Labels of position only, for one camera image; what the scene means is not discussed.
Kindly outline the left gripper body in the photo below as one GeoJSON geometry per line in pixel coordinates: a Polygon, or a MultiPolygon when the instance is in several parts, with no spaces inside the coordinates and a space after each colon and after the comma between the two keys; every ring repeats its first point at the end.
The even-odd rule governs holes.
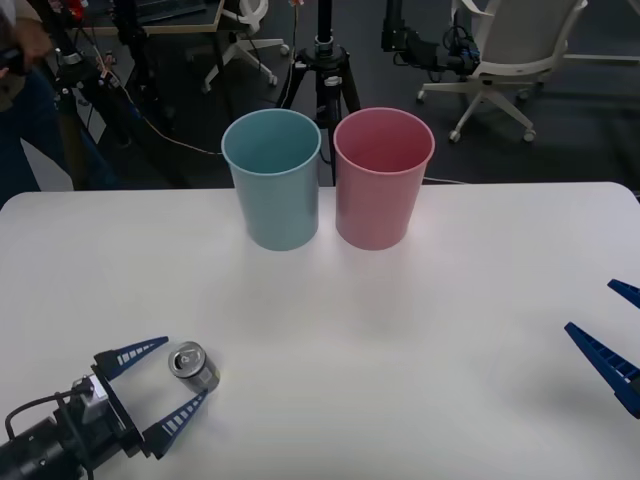
{"type": "Polygon", "coordinates": [[[104,463],[116,453],[150,457],[146,442],[110,381],[121,367],[94,365],[93,374],[73,384],[54,411],[58,463],[104,463]]]}

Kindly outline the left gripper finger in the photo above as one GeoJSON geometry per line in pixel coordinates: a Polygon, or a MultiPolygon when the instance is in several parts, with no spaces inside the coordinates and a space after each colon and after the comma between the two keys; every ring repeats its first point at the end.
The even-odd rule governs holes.
{"type": "Polygon", "coordinates": [[[168,342],[167,336],[137,342],[118,349],[100,352],[94,356],[95,365],[108,380],[114,380],[149,353],[168,342]]]}
{"type": "Polygon", "coordinates": [[[160,460],[167,454],[178,436],[202,406],[208,394],[207,390],[200,392],[190,401],[155,422],[143,432],[144,444],[151,455],[160,460]]]}

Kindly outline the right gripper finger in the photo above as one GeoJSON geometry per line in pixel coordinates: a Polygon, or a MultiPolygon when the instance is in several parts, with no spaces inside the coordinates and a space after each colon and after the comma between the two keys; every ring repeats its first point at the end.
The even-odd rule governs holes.
{"type": "Polygon", "coordinates": [[[639,368],[602,344],[572,322],[564,330],[582,354],[611,387],[614,396],[639,418],[639,368]]]}
{"type": "Polygon", "coordinates": [[[640,306],[640,290],[638,287],[616,279],[610,280],[607,286],[629,301],[632,305],[640,306]]]}

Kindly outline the person's hand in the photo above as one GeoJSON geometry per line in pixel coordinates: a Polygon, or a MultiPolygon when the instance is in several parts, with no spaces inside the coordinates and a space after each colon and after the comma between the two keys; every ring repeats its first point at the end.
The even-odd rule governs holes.
{"type": "Polygon", "coordinates": [[[23,51],[26,68],[45,58],[53,48],[52,41],[40,21],[18,18],[15,37],[23,51]]]}

